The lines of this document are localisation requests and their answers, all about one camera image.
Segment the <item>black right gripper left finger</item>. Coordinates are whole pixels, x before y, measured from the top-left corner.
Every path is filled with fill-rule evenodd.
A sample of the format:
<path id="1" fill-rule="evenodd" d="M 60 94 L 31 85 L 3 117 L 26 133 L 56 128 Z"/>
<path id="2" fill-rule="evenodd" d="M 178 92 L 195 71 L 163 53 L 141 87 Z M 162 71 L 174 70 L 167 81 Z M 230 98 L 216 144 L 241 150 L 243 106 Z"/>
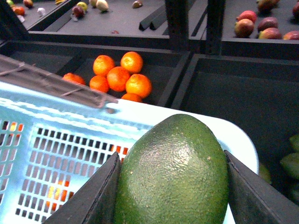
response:
<path id="1" fill-rule="evenodd" d="M 117 152 L 45 224 L 111 224 L 120 174 Z"/>

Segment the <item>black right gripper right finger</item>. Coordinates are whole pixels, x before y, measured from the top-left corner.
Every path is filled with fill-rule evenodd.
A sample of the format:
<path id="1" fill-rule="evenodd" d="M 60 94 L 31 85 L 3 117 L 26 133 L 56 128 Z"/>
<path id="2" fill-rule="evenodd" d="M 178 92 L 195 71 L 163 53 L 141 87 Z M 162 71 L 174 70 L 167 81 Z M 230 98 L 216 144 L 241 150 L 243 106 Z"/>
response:
<path id="1" fill-rule="evenodd" d="M 228 203 L 236 224 L 297 224 L 299 207 L 255 174 L 229 151 Z"/>

